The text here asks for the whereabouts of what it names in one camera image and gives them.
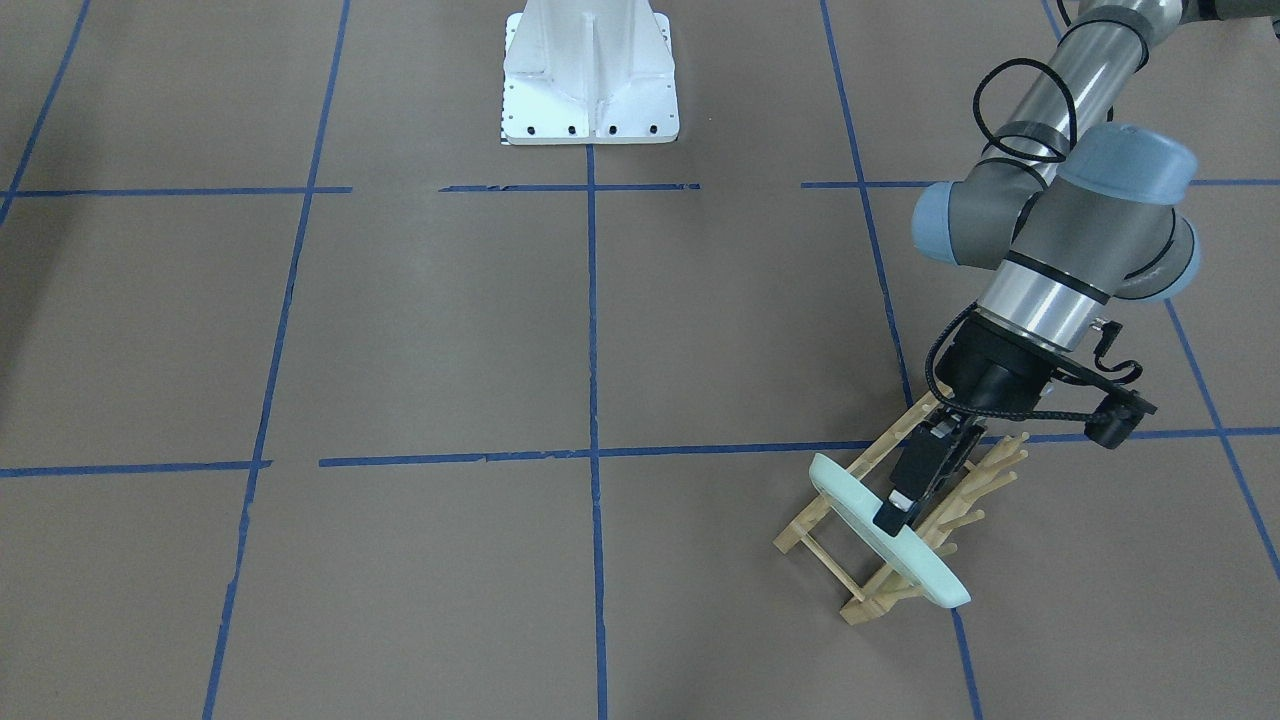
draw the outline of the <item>floor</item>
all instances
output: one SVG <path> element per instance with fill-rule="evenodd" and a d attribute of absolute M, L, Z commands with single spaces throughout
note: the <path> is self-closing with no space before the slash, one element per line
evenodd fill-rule
<path fill-rule="evenodd" d="M 987 282 L 910 211 L 1060 23 L 655 5 L 681 140 L 515 149 L 515 0 L 0 4 L 0 716 L 1276 716 L 1270 23 L 1117 106 L 1202 161 L 1198 282 L 1115 310 L 1158 415 L 1028 425 L 974 601 L 850 628 L 769 541 Z"/>

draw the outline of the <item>blue joint cap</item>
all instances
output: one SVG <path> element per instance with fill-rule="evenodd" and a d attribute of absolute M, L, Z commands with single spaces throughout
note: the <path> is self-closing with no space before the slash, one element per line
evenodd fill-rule
<path fill-rule="evenodd" d="M 1192 281 L 1194 281 L 1196 275 L 1199 274 L 1201 261 L 1204 258 L 1203 246 L 1201 245 L 1199 241 L 1199 233 L 1196 232 L 1196 225 L 1193 225 L 1190 220 L 1187 220 L 1184 218 L 1183 222 L 1187 223 L 1187 227 L 1192 228 L 1190 261 L 1187 263 L 1187 268 L 1183 270 L 1183 274 L 1178 275 L 1178 279 L 1174 281 L 1174 284 L 1166 287 L 1165 290 L 1157 292 L 1156 295 L 1152 295 L 1151 297 L 1143 297 L 1138 300 L 1138 302 L 1164 302 L 1165 300 L 1170 300 L 1179 292 L 1187 290 L 1187 286 L 1192 284 Z"/>
<path fill-rule="evenodd" d="M 1198 165 L 1190 150 L 1162 135 L 1103 123 L 1084 133 L 1057 174 L 1107 197 L 1178 205 Z"/>
<path fill-rule="evenodd" d="M 915 249 L 925 258 L 948 265 L 957 265 L 951 249 L 951 186 L 954 182 L 936 182 L 924 190 L 915 202 L 911 215 L 911 237 Z"/>

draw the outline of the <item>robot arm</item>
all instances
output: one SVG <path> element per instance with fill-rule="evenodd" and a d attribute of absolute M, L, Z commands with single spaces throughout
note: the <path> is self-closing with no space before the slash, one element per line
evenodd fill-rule
<path fill-rule="evenodd" d="M 989 418 L 1082 421 L 1089 438 L 1114 448 L 1156 411 L 1125 387 L 1140 365 L 1103 364 L 1120 328 L 1100 314 L 1112 297 L 1162 300 L 1194 278 L 1198 238 L 1175 205 L 1197 161 L 1172 140 L 1106 119 L 1128 78 L 1179 24 L 1236 13 L 1280 13 L 1280 0 L 1085 0 L 1047 64 L 1014 60 L 979 85 L 974 111 L 988 145 L 963 182 L 924 192 L 913 234 L 925 255 L 995 277 L 928 354 L 925 378 L 941 406 L 916 427 L 893 468 L 893 489 L 876 515 L 882 530 L 896 536 L 920 515 Z M 992 132 L 978 109 L 982 90 L 1014 64 L 1037 67 L 1043 77 Z M 1102 331 L 1097 370 L 1069 357 L 1091 327 Z M 938 379 L 951 397 L 941 395 Z M 1105 397 L 1091 414 L 1037 410 L 1055 379 Z"/>

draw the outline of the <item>black cable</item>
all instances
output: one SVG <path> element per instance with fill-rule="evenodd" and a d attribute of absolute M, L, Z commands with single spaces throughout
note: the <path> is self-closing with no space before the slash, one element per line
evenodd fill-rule
<path fill-rule="evenodd" d="M 1050 150 L 1053 151 L 1053 155 L 1046 156 L 1032 155 L 1030 152 L 1023 152 L 1021 150 L 1015 150 L 1005 145 L 1001 138 L 996 137 L 996 135 L 991 132 L 991 128 L 987 127 L 987 120 L 982 117 L 983 91 L 987 90 L 991 81 L 996 79 L 1000 73 L 1007 70 L 1009 68 L 1016 68 L 1020 65 L 1036 68 L 1037 70 L 1044 73 L 1044 77 L 1051 79 L 1053 85 L 1057 86 L 1059 91 L 1062 92 L 1062 99 L 1066 100 L 1068 151 L 1070 151 L 1071 147 L 1075 147 L 1075 143 L 1080 140 L 1080 123 L 1075 109 L 1075 96 L 1071 94 L 1071 88 L 1066 85 L 1066 81 L 1062 79 L 1062 76 L 1057 74 L 1057 70 L 1051 68 L 1047 63 L 1033 60 L 1030 58 L 1014 58 L 1012 60 L 1005 60 L 997 65 L 996 69 L 987 73 L 987 77 L 982 78 L 982 82 L 978 83 L 978 90 L 973 92 L 973 120 L 978 123 L 978 129 L 982 132 L 982 136 L 987 138 L 987 142 L 1007 155 L 1012 155 L 1014 158 L 1027 160 L 1029 163 L 1061 163 L 1066 160 L 1066 152 L 1061 152 L 1053 147 L 1050 147 Z"/>
<path fill-rule="evenodd" d="M 1123 378 L 1111 378 L 1111 382 L 1114 382 L 1117 386 L 1126 386 L 1133 383 L 1134 380 L 1142 377 L 1142 373 L 1146 369 L 1142 366 L 1142 363 L 1137 360 L 1125 360 L 1124 363 L 1120 363 L 1115 368 L 1108 368 L 1102 363 L 1101 357 L 1093 359 L 1093 366 L 1102 373 L 1119 373 L 1121 370 L 1129 370 L 1129 373 Z"/>
<path fill-rule="evenodd" d="M 929 386 L 929 392 L 933 393 L 933 397 L 938 398 L 938 402 L 941 402 L 942 405 L 956 413 L 963 413 L 965 415 L 983 415 L 987 418 L 995 418 L 1001 420 L 1014 420 L 1016 423 L 1021 423 L 1024 420 L 1065 420 L 1068 423 L 1088 424 L 1088 423 L 1107 423 L 1115 419 L 1114 413 L 1064 413 L 1060 410 L 1032 410 L 1027 413 L 1012 413 L 1009 410 L 996 410 L 992 407 L 973 407 L 972 405 L 964 405 L 961 402 L 948 400 L 946 396 L 943 396 L 942 391 L 938 389 L 938 379 L 933 374 L 933 363 L 937 359 L 938 350 L 942 348 L 942 345 L 946 343 L 947 338 L 951 337 L 951 333 L 954 333 L 956 328 L 960 327 L 960 323 L 963 323 L 965 318 L 968 318 L 969 314 L 974 311 L 975 307 L 978 307 L 978 304 L 972 302 L 968 307 L 961 310 L 960 314 L 956 315 L 954 320 L 947 323 L 947 327 L 943 328 L 942 334 L 938 336 L 938 340 L 933 341 L 933 346 L 929 347 L 928 355 L 924 356 L 924 383 Z"/>
<path fill-rule="evenodd" d="M 1065 27 L 1071 27 L 1073 24 L 1075 24 L 1075 22 L 1066 15 L 1066 3 L 1064 0 L 1057 0 L 1057 14 L 1060 18 L 1062 18 L 1062 24 Z M 1107 110 L 1107 122 L 1110 123 L 1115 119 L 1116 119 L 1116 109 L 1111 108 L 1110 110 Z"/>

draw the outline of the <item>white metal pedestal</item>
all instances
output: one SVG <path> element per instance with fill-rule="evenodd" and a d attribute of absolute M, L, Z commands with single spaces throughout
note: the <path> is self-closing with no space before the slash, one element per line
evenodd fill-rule
<path fill-rule="evenodd" d="M 648 0 L 529 0 L 507 19 L 503 141 L 671 142 L 671 20 Z"/>

